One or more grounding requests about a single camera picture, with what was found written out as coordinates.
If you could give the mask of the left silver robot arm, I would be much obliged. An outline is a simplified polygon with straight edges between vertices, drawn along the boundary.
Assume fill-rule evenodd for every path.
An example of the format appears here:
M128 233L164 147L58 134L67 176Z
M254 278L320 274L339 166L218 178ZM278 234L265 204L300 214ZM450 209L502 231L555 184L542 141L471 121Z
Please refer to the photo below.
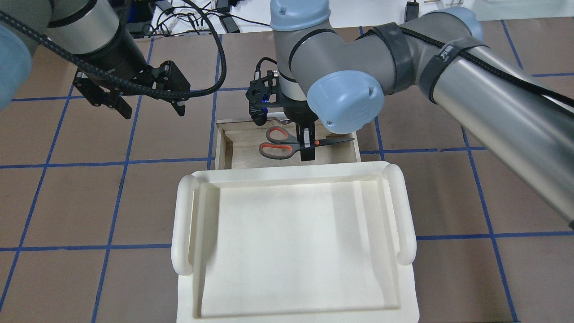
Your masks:
M3 0L1 100L5 105L27 79L39 45L77 66L73 86L93 106L131 119L124 96L169 102L184 116L191 85L176 64L149 65L107 0Z

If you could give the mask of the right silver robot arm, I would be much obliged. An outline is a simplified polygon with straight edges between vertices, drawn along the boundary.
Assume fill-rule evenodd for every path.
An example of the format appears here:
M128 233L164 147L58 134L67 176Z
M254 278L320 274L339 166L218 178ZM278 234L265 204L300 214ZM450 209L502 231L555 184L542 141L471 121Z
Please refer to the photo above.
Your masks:
M329 131L361 129L387 96L416 85L573 226L573 100L494 53L470 9L379 25L347 43L327 0L273 0L270 26L281 92Z

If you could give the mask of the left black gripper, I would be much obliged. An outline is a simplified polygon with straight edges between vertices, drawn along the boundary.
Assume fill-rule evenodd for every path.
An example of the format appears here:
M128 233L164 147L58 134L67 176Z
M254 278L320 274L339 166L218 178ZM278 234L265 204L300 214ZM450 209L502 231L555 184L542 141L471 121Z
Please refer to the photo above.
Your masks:
M178 116L185 115L188 98L172 93L187 93L191 85L173 61L152 67L135 43L109 43L74 57L82 62L74 76L74 88L92 106L105 106L131 119L132 108L122 95L146 95L170 103Z

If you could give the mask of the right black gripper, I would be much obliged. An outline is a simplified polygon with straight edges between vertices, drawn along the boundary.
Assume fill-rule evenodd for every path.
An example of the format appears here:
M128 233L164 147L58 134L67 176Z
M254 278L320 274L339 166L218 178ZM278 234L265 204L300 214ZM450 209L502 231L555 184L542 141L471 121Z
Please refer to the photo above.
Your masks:
M285 97L281 99L281 105L287 118L296 123L300 160L302 162L314 160L316 156L314 123L318 120L317 114L311 110L306 100Z

